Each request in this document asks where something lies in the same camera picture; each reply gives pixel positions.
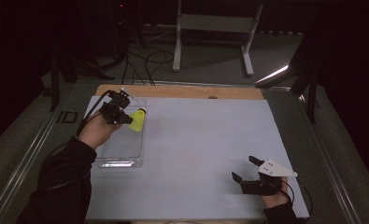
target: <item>black sleeve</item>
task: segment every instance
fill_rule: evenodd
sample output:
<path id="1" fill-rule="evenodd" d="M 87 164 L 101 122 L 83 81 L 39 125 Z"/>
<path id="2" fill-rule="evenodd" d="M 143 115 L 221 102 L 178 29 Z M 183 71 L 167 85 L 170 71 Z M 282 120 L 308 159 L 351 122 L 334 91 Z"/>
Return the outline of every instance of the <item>black sleeve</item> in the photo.
<path id="1" fill-rule="evenodd" d="M 268 224 L 301 224 L 305 223 L 305 219 L 297 218 L 292 210 L 292 203 L 287 202 L 282 205 L 263 209 Z"/>
<path id="2" fill-rule="evenodd" d="M 37 190 L 17 223 L 80 223 L 91 198 L 91 168 L 96 152 L 77 138 L 42 163 Z"/>

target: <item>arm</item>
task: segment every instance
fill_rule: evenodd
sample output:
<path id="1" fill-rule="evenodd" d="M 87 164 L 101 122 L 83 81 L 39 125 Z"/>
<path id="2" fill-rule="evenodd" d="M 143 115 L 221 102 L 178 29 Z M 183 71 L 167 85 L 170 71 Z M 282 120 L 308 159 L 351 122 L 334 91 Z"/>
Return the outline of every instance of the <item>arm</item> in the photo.
<path id="1" fill-rule="evenodd" d="M 287 193 L 287 177 L 281 177 L 281 190 Z M 278 191 L 277 194 L 271 196 L 262 196 L 265 204 L 265 213 L 268 224 L 300 224 L 305 223 L 302 218 L 297 218 L 292 210 L 292 203 L 285 194 Z"/>
<path id="2" fill-rule="evenodd" d="M 96 112 L 78 138 L 72 137 L 43 161 L 36 192 L 17 223 L 83 223 L 91 198 L 94 150 L 120 127 L 106 124 L 98 115 Z"/>

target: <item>transparent container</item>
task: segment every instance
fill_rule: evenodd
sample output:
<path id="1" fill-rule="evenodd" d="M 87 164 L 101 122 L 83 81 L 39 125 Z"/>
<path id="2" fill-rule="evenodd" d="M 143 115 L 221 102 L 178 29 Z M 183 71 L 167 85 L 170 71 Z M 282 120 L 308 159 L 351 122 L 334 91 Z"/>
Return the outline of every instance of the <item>transparent container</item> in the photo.
<path id="1" fill-rule="evenodd" d="M 139 108 L 146 109 L 145 99 L 135 99 L 124 109 L 130 115 Z M 143 163 L 143 129 L 135 132 L 123 124 L 122 127 L 114 132 L 111 137 L 96 149 L 96 163 L 99 167 L 118 168 L 118 167 L 139 167 Z"/>

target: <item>hand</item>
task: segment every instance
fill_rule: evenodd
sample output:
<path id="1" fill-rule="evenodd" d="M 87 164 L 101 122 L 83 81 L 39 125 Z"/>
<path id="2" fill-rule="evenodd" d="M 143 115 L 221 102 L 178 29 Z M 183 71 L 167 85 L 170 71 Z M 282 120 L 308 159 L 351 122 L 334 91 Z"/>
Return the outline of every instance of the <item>hand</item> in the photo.
<path id="1" fill-rule="evenodd" d="M 287 193 L 287 177 L 281 177 L 282 179 L 282 188 L 281 190 L 283 192 Z M 265 208 L 272 208 L 278 205 L 282 205 L 289 201 L 287 196 L 283 194 L 282 192 L 278 191 L 275 195 L 270 196 L 262 196 L 263 203 L 265 204 Z"/>
<path id="2" fill-rule="evenodd" d="M 120 127 L 122 127 L 121 124 L 107 124 L 100 111 L 96 111 L 88 119 L 88 123 L 79 134 L 78 140 L 89 147 L 96 149 L 103 145 L 111 134 L 117 131 Z"/>

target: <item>metal stand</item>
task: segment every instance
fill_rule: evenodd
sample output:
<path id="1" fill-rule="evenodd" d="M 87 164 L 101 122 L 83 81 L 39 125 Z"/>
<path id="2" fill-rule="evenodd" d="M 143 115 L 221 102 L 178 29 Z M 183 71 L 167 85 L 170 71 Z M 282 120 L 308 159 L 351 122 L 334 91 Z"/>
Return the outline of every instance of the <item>metal stand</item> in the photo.
<path id="1" fill-rule="evenodd" d="M 263 5 L 258 5 L 253 18 L 242 17 L 222 17 L 207 15 L 181 14 L 181 0 L 177 2 L 177 26 L 176 26 L 176 49 L 173 61 L 173 71 L 180 70 L 181 60 L 181 30 L 207 30 L 207 31 L 223 31 L 248 33 L 248 42 L 242 46 L 243 62 L 246 67 L 246 74 L 252 76 L 254 74 L 248 51 L 251 46 L 254 34 L 257 29 L 258 21 L 263 10 Z"/>
<path id="2" fill-rule="evenodd" d="M 55 47 L 50 51 L 50 96 L 52 98 L 52 104 L 50 106 L 50 111 L 53 111 L 60 100 L 59 92 L 59 72 L 62 73 L 64 80 L 66 82 L 76 82 L 77 74 L 73 64 L 78 67 L 85 69 L 91 73 L 91 75 L 98 77 L 103 80 L 113 80 L 114 77 L 108 77 L 103 73 L 97 71 L 91 66 L 87 65 L 85 62 L 77 59 L 68 52 L 64 52 L 59 47 Z"/>

